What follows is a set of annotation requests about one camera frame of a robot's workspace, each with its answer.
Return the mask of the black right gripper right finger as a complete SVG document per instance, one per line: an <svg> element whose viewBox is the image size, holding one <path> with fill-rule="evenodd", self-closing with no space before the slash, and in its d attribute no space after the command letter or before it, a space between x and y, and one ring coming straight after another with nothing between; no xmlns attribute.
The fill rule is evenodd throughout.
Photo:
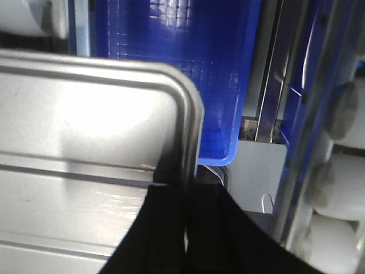
<svg viewBox="0 0 365 274"><path fill-rule="evenodd" d="M319 273L260 229L221 185L194 185L189 209L185 273Z"/></svg>

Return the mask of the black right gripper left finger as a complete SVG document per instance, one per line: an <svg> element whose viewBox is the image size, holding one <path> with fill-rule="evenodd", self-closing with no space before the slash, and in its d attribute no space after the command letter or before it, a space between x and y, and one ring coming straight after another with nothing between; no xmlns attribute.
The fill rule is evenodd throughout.
<svg viewBox="0 0 365 274"><path fill-rule="evenodd" d="M182 273L183 203L177 187L148 187L135 221L100 273Z"/></svg>

